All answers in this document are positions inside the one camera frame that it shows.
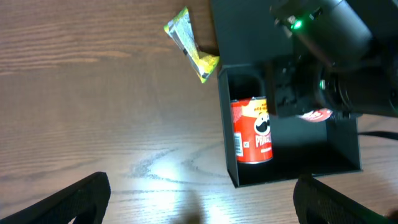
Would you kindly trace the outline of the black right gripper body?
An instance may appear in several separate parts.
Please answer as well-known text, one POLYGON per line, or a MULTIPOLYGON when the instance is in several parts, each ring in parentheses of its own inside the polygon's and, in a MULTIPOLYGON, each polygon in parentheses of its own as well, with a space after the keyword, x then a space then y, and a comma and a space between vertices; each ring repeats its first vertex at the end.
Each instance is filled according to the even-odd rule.
POLYGON ((356 119, 340 95, 339 75, 351 67, 325 65, 311 55, 288 55, 266 62, 266 96, 271 114, 280 118, 329 109, 332 119, 356 119))

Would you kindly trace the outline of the dark Pringles can red lid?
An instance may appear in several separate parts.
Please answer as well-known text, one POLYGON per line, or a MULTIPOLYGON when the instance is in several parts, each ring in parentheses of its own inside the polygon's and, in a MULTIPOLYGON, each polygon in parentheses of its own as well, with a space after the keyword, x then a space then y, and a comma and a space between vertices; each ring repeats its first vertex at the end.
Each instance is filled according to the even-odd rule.
POLYGON ((329 119, 332 114, 332 110, 323 108, 319 110, 309 111, 308 113, 302 115, 297 115, 297 117, 311 123, 319 123, 329 119))

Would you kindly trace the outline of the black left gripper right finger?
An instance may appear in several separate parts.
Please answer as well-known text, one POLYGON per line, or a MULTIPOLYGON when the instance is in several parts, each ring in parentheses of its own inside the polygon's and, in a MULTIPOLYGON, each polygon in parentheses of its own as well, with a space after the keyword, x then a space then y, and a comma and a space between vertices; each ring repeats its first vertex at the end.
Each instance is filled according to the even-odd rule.
POLYGON ((396 217, 380 215, 311 175, 298 178, 293 201, 300 224, 397 223, 396 217))

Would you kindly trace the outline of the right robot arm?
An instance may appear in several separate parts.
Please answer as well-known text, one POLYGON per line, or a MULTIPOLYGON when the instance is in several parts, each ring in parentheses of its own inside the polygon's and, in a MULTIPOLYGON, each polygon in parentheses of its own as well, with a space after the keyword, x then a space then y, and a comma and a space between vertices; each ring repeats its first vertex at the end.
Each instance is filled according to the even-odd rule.
POLYGON ((395 1, 276 1, 270 13, 294 41, 267 65, 271 114, 397 116, 395 1))

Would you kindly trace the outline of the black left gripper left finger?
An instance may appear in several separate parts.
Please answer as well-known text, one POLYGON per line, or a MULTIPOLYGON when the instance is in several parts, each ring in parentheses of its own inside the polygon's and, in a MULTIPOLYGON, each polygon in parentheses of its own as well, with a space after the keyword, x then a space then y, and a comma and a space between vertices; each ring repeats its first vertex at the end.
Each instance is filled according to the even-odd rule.
POLYGON ((101 224, 111 196, 108 176, 95 172, 67 188, 1 219, 2 224, 101 224))

